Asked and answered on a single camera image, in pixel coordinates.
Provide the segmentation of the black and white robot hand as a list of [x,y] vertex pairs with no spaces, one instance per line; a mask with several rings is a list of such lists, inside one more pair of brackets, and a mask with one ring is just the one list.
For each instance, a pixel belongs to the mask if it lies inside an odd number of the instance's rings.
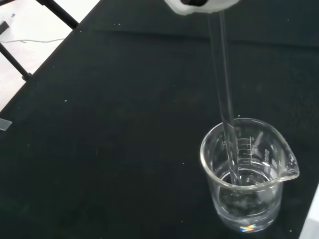
[[219,12],[238,2],[239,0],[165,0],[165,3],[179,15]]

